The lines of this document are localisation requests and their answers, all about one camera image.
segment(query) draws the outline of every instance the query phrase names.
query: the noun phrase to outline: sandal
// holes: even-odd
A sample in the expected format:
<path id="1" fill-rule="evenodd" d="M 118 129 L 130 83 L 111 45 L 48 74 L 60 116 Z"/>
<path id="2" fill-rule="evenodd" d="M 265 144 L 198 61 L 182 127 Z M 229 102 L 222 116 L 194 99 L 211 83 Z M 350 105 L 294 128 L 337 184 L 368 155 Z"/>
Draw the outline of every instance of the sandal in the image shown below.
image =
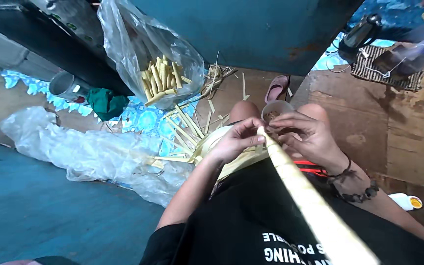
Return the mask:
<path id="1" fill-rule="evenodd" d="M 282 94 L 282 92 L 285 92 L 286 89 L 289 86 L 289 76 L 280 75 L 276 76 L 271 84 L 269 85 L 268 92 L 266 93 L 266 96 L 264 97 L 264 102 L 268 104 L 270 101 L 276 100 L 279 98 L 279 96 Z"/>

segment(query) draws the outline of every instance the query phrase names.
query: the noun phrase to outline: red strap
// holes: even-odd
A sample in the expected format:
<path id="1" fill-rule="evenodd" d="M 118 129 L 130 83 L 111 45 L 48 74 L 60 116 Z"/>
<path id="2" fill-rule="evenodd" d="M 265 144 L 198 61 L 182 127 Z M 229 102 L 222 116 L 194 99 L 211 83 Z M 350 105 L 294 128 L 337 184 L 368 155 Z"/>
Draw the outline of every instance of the red strap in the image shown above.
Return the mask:
<path id="1" fill-rule="evenodd" d="M 320 177 L 328 177 L 327 175 L 327 171 L 326 170 L 321 170 L 321 169 L 309 169 L 309 168 L 299 168 L 300 171 L 302 172 L 309 172 L 309 173 L 313 173 L 315 175 L 318 175 Z"/>
<path id="2" fill-rule="evenodd" d="M 298 164 L 298 165 L 312 165 L 312 166 L 318 166 L 317 164 L 314 164 L 310 161 L 307 160 L 302 160 L 302 161 L 294 161 L 294 163 Z"/>

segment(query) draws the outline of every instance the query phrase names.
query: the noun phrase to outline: bracelet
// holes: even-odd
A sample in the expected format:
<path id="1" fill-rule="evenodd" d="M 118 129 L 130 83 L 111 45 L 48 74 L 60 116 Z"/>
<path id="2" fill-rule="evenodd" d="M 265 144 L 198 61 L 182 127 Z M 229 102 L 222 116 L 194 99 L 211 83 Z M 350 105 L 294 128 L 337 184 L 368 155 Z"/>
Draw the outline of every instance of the bracelet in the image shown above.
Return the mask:
<path id="1" fill-rule="evenodd" d="M 340 178 L 340 177 L 342 177 L 342 176 L 347 176 L 349 173 L 350 173 L 350 168 L 351 168 L 351 158 L 345 153 L 345 152 L 343 152 L 344 153 L 344 155 L 348 158 L 348 160 L 350 161 L 349 162 L 349 165 L 348 165 L 348 167 L 345 169 L 345 170 L 343 170 L 343 172 L 341 172 L 340 174 L 338 174 L 338 175 L 328 175 L 328 177 L 330 177 L 330 178 L 332 178 L 332 179 L 328 179 L 328 183 L 329 184 L 332 184 L 335 180 L 337 180 L 338 178 Z"/>
<path id="2" fill-rule="evenodd" d="M 377 183 L 375 180 L 371 180 L 371 187 L 367 188 L 363 194 L 342 194 L 339 197 L 347 202 L 357 202 L 357 203 L 363 203 L 377 195 L 377 192 L 379 191 L 379 187 L 377 186 Z"/>
<path id="3" fill-rule="evenodd" d="M 350 176 L 351 174 L 354 173 L 354 171 L 350 170 L 351 168 L 351 158 L 345 153 L 343 152 L 344 155 L 348 158 L 349 165 L 348 167 L 343 170 L 343 172 L 341 172 L 341 174 L 338 175 L 329 175 L 328 177 L 328 181 L 327 183 L 330 184 L 331 186 L 333 186 L 333 189 L 336 191 L 336 196 L 347 201 L 347 202 L 357 202 L 357 203 L 363 203 L 367 200 L 370 200 L 371 198 L 375 197 L 377 195 L 377 192 L 379 191 L 379 187 L 377 186 L 377 183 L 375 182 L 375 180 L 371 180 L 371 186 L 369 188 L 367 188 L 363 194 L 353 194 L 353 195 L 349 195 L 349 194 L 339 194 L 338 191 L 336 190 L 335 186 L 333 185 L 333 183 L 338 180 L 338 179 L 342 179 L 342 183 L 345 180 L 346 177 Z"/>

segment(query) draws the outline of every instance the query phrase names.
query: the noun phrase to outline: woven mat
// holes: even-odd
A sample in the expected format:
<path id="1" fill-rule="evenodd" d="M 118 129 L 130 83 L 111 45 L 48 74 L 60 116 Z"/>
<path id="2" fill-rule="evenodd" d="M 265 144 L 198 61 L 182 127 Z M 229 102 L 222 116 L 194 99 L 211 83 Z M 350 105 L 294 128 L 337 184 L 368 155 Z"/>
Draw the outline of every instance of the woven mat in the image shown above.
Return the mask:
<path id="1" fill-rule="evenodd" d="M 393 86 L 396 88 L 402 88 L 409 91 L 418 91 L 422 88 L 421 81 L 424 76 L 424 71 L 415 73 L 410 75 L 408 79 L 405 80 L 393 80 L 391 77 L 383 78 L 380 73 L 369 70 L 378 69 L 374 64 L 374 59 L 376 59 L 379 55 L 383 54 L 386 49 L 369 45 L 363 48 L 369 54 L 369 57 L 366 59 L 362 55 L 361 52 L 358 52 L 358 59 L 355 63 L 351 64 L 351 74 L 359 79 L 377 82 L 389 86 Z"/>

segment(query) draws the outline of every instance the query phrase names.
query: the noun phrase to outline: plastic bag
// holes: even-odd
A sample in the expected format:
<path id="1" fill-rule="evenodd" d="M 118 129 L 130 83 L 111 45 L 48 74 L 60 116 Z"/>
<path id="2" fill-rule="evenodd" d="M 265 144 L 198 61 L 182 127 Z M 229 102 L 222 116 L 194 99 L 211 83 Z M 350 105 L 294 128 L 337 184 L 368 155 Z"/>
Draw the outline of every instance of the plastic bag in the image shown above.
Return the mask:
<path id="1" fill-rule="evenodd" d="M 122 80 L 146 102 L 140 71 L 148 67 L 151 59 L 162 57 L 183 67 L 184 76 L 191 79 L 183 84 L 176 95 L 166 95 L 154 106 L 159 109 L 174 107 L 196 95 L 203 85 L 204 60 L 187 41 L 154 18 L 142 14 L 128 0 L 103 0 L 97 11 L 104 31 L 104 48 L 115 62 Z"/>
<path id="2" fill-rule="evenodd" d="M 189 176 L 188 163 L 148 164 L 158 154 L 161 139 L 136 133 L 87 131 L 55 124 L 56 115 L 41 106 L 22 109 L 1 121 L 1 131 L 17 151 L 66 169 L 71 181 L 113 180 L 147 201 L 166 207 Z"/>

